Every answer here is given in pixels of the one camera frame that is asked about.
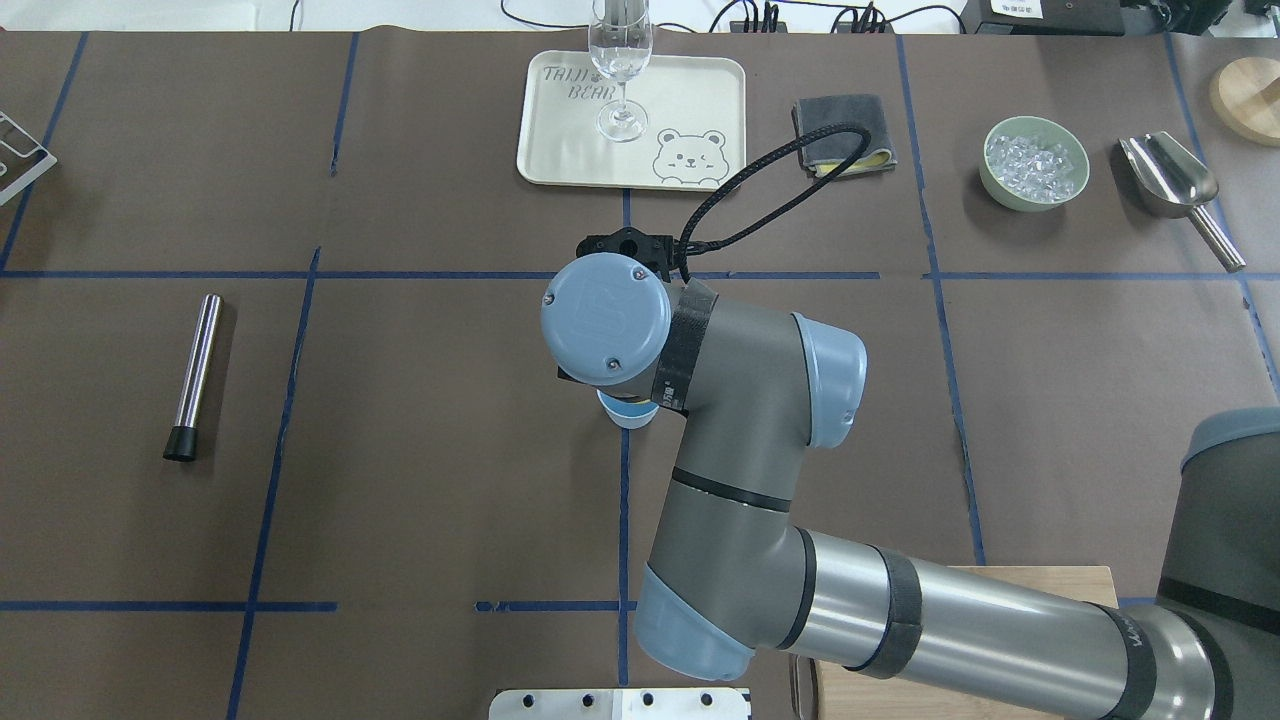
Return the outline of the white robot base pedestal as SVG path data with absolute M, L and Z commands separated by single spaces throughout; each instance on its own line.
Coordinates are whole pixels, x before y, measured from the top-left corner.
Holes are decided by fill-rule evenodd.
M 508 689 L 489 719 L 751 719 L 748 691 L 731 687 Z

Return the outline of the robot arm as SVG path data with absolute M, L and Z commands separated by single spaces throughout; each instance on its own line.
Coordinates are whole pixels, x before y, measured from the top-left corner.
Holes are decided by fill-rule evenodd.
M 634 630 L 657 662 L 740 678 L 760 648 L 1070 719 L 1277 716 L 1277 409 L 1204 419 L 1155 602 L 1068 600 L 796 527 L 809 448 L 852 428 L 858 336 L 588 254 L 548 284 L 559 370 L 684 416 Z

